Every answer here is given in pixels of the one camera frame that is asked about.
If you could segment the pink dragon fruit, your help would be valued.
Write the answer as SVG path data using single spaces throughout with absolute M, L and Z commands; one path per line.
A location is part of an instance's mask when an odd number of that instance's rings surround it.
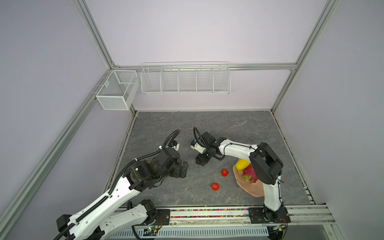
M 258 180 L 258 177 L 256 176 L 256 173 L 255 173 L 252 165 L 247 166 L 243 170 L 242 178 L 244 181 L 246 181 L 247 183 L 250 183 L 250 184 L 255 183 Z

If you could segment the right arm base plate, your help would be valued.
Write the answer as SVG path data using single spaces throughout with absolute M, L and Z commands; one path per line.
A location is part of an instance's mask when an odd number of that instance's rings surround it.
M 252 224 L 291 223 L 288 210 L 284 205 L 281 205 L 277 211 L 272 211 L 265 206 L 248 208 L 248 211 Z

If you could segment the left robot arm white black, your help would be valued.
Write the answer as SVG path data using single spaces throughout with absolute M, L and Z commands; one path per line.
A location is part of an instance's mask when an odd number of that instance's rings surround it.
M 185 178 L 187 163 L 183 163 L 173 131 L 163 145 L 153 153 L 133 159 L 118 173 L 109 189 L 94 202 L 74 215 L 57 219 L 57 240 L 105 240 L 128 227 L 156 222 L 158 210 L 151 200 L 115 214 L 121 205 L 146 189 L 158 187 L 167 177 Z

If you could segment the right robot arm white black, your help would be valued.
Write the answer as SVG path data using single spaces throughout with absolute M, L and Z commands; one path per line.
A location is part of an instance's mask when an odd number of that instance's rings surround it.
M 267 143 L 247 145 L 226 138 L 216 139 L 207 132 L 201 134 L 196 127 L 193 133 L 195 138 L 191 141 L 191 148 L 199 153 L 196 157 L 198 165 L 205 166 L 211 158 L 221 161 L 226 156 L 244 160 L 253 167 L 256 177 L 263 184 L 263 219 L 270 223 L 282 220 L 287 224 L 291 221 L 281 197 L 284 164 Z

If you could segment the yellow fake mango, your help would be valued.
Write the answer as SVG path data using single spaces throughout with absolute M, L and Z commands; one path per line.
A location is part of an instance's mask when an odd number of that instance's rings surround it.
M 243 171 L 245 170 L 251 163 L 249 161 L 239 159 L 237 163 L 235 164 L 235 169 L 237 171 Z

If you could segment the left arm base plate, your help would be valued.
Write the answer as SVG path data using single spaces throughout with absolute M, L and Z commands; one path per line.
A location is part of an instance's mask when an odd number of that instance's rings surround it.
M 168 226 L 171 220 L 170 215 L 170 209 L 159 209 L 155 214 L 149 216 L 141 226 Z

